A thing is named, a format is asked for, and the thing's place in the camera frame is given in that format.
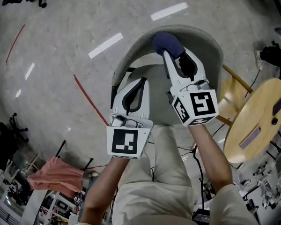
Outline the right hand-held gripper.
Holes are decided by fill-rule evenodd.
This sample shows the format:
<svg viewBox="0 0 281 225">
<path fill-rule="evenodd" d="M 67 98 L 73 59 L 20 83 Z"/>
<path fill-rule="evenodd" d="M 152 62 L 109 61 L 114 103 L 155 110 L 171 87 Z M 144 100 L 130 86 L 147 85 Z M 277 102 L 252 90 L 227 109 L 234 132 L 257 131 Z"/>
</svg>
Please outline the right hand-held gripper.
<svg viewBox="0 0 281 225">
<path fill-rule="evenodd" d="M 163 58 L 171 81 L 170 104 L 183 126 L 202 125 L 217 117 L 216 92 L 209 86 L 200 59 L 188 49 L 178 58 L 179 68 L 167 51 Z"/>
</svg>

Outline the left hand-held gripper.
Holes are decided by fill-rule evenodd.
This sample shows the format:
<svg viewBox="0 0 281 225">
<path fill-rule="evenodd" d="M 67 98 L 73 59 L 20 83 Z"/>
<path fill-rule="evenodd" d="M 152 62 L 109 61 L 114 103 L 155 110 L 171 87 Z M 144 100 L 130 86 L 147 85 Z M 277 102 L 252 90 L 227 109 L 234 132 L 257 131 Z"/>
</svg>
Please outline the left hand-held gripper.
<svg viewBox="0 0 281 225">
<path fill-rule="evenodd" d="M 128 159 L 142 157 L 154 125 L 148 120 L 149 95 L 149 82 L 142 77 L 126 85 L 115 96 L 111 124 L 106 128 L 108 155 Z"/>
</svg>

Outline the grey green armchair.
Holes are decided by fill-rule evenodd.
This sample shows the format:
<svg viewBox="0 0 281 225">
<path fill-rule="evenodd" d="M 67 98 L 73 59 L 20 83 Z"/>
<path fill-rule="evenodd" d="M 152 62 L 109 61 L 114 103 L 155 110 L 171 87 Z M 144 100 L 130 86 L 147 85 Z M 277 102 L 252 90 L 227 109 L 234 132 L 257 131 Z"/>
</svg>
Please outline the grey green armchair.
<svg viewBox="0 0 281 225">
<path fill-rule="evenodd" d="M 205 31 L 188 25 L 164 25 L 142 34 L 126 51 L 120 60 L 111 82 L 111 103 L 129 67 L 139 58 L 155 53 L 152 41 L 159 31 L 174 35 L 180 43 L 203 63 L 206 77 L 216 96 L 221 93 L 221 69 L 223 52 L 217 41 Z M 150 115 L 156 125 L 174 126 L 180 120 L 169 103 L 166 92 L 170 89 L 170 81 L 166 78 L 165 67 L 162 64 L 149 64 L 136 68 L 128 77 L 128 81 L 145 77 L 149 82 Z"/>
</svg>

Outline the dark blue wiping cloth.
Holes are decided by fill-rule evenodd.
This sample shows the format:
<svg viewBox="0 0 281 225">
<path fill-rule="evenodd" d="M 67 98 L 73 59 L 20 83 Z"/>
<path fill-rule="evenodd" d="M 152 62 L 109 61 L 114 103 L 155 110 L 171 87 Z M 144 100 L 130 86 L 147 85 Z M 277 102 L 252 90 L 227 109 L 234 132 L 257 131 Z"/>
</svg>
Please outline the dark blue wiping cloth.
<svg viewBox="0 0 281 225">
<path fill-rule="evenodd" d="M 186 52 L 185 48 L 174 35 L 164 31 L 156 33 L 152 45 L 157 54 L 163 55 L 167 51 L 174 59 L 179 58 Z"/>
</svg>

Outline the person's left forearm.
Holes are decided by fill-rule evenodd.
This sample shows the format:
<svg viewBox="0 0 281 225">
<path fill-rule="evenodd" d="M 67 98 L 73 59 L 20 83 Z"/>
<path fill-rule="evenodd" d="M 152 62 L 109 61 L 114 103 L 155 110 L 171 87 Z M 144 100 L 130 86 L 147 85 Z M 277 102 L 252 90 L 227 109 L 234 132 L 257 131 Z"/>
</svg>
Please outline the person's left forearm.
<svg viewBox="0 0 281 225">
<path fill-rule="evenodd" d="M 118 183 L 129 161 L 129 159 L 117 157 L 110 160 L 86 195 L 81 223 L 102 224 L 104 213 L 113 200 Z"/>
</svg>

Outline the person's right forearm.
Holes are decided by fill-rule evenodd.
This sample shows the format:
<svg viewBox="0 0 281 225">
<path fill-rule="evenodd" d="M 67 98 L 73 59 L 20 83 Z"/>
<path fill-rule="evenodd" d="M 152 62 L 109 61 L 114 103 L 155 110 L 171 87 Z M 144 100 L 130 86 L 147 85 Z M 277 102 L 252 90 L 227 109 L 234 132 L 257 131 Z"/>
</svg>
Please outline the person's right forearm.
<svg viewBox="0 0 281 225">
<path fill-rule="evenodd" d="M 199 150 L 205 171 L 216 192 L 233 184 L 230 165 L 204 125 L 188 127 Z"/>
</svg>

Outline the round wooden side table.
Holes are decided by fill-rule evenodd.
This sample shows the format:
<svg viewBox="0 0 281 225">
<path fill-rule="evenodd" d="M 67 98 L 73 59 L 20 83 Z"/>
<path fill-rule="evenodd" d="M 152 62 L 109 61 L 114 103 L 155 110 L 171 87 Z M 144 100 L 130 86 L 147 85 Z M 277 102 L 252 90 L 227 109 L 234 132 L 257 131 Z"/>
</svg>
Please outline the round wooden side table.
<svg viewBox="0 0 281 225">
<path fill-rule="evenodd" d="M 229 67 L 231 78 L 222 81 L 217 119 L 229 126 L 223 151 L 231 163 L 242 163 L 263 153 L 281 126 L 281 109 L 273 116 L 273 106 L 281 98 L 281 80 L 270 78 L 252 89 Z M 272 119 L 277 118 L 276 125 Z M 240 142 L 257 126 L 261 133 L 244 150 Z"/>
</svg>

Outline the black folding rack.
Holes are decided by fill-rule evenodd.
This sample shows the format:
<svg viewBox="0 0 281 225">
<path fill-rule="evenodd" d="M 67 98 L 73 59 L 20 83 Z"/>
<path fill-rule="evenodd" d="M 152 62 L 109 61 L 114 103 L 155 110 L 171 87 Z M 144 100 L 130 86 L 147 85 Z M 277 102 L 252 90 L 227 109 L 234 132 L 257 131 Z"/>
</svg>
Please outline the black folding rack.
<svg viewBox="0 0 281 225">
<path fill-rule="evenodd" d="M 55 155 L 55 157 L 60 158 L 60 152 L 61 152 L 61 150 L 62 150 L 62 148 L 64 147 L 65 144 L 66 144 L 66 140 L 64 140 L 62 142 L 61 146 L 59 147 L 59 149 L 58 149 L 58 151 L 57 151 L 57 153 Z M 93 160 L 94 160 L 93 158 L 90 158 L 88 163 L 84 166 L 84 168 L 82 168 L 82 170 L 84 172 L 88 169 L 89 165 L 92 163 Z"/>
</svg>

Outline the pink smartphone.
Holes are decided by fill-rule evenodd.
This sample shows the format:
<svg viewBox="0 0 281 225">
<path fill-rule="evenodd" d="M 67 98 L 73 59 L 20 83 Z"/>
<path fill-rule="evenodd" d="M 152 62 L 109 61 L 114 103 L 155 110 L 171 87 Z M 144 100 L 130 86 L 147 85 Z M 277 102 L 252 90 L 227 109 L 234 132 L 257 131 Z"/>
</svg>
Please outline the pink smartphone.
<svg viewBox="0 0 281 225">
<path fill-rule="evenodd" d="M 257 125 L 239 144 L 241 149 L 245 149 L 261 133 L 261 127 Z"/>
</svg>

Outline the dark purple phone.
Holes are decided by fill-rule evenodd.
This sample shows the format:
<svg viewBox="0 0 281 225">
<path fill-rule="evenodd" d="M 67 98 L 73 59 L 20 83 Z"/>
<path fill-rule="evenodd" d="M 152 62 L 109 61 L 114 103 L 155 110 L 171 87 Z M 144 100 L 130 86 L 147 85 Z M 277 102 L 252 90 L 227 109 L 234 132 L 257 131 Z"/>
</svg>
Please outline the dark purple phone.
<svg viewBox="0 0 281 225">
<path fill-rule="evenodd" d="M 281 98 L 274 104 L 272 115 L 275 116 L 281 109 Z"/>
</svg>

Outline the person's cream shirt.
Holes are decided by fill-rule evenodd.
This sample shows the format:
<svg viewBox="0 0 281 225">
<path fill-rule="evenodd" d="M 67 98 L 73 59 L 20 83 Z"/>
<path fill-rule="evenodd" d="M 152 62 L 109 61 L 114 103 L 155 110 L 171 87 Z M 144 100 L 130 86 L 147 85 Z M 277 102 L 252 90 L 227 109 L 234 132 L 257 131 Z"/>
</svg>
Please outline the person's cream shirt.
<svg viewBox="0 0 281 225">
<path fill-rule="evenodd" d="M 118 190 L 112 225 L 197 225 L 193 189 L 158 182 L 124 184 Z M 258 225 L 235 185 L 226 185 L 210 205 L 209 225 Z"/>
</svg>

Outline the pink jacket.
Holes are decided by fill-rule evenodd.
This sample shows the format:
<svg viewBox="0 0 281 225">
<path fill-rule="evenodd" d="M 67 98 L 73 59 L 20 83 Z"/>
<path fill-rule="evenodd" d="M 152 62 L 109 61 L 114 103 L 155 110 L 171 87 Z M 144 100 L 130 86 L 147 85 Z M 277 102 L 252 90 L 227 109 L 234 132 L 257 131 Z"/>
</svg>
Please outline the pink jacket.
<svg viewBox="0 0 281 225">
<path fill-rule="evenodd" d="M 72 167 L 58 157 L 51 157 L 45 165 L 28 176 L 27 180 L 33 190 L 51 190 L 72 198 L 74 193 L 82 191 L 83 170 Z"/>
</svg>

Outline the black power box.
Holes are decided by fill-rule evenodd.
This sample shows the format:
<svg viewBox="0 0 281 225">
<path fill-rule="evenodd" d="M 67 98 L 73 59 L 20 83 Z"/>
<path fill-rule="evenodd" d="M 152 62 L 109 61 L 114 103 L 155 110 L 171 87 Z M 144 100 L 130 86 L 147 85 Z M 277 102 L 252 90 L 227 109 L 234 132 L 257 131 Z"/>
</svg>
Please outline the black power box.
<svg viewBox="0 0 281 225">
<path fill-rule="evenodd" d="M 210 211 L 197 209 L 192 216 L 192 220 L 198 225 L 208 225 L 210 221 Z"/>
</svg>

